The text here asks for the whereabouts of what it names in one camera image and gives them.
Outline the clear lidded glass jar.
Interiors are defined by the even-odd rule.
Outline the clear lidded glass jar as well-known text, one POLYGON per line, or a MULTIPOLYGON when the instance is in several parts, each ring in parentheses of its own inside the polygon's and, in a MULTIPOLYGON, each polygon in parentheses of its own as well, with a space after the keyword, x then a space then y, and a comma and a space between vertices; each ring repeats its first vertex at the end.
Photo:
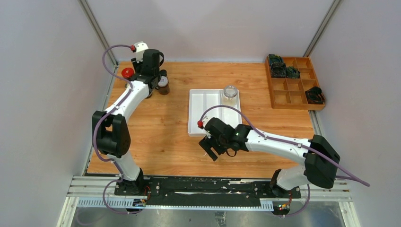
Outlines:
POLYGON ((232 85, 226 86, 223 89, 221 104, 228 106, 235 106, 237 100, 238 100, 238 89, 232 85))

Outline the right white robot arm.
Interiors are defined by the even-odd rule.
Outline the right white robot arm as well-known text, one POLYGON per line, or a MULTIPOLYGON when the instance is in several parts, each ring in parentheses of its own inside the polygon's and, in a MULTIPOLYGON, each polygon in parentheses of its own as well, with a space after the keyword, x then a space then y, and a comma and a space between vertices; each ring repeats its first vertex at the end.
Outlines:
POLYGON ((340 156, 328 140, 320 135, 312 139, 279 136, 239 124, 235 128, 216 117, 198 121, 198 127, 206 132, 199 145, 212 158, 229 150, 264 152, 297 162, 296 167, 275 171, 270 191, 275 197, 283 197, 289 190, 313 184, 331 189, 334 185, 340 156))

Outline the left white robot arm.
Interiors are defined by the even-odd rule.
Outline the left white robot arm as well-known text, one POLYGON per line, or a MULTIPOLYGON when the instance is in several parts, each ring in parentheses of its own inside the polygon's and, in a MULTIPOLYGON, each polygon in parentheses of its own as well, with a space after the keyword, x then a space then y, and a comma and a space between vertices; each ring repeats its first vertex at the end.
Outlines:
POLYGON ((139 51, 137 47, 130 48, 137 55, 134 73, 129 79, 120 76, 128 84, 126 90, 106 110, 95 111, 92 115, 92 143, 97 157, 103 162, 112 162, 117 168, 120 177, 116 185, 133 195, 140 195, 145 183, 142 169, 129 152, 128 120, 138 105, 158 89, 164 54, 156 49, 139 51))

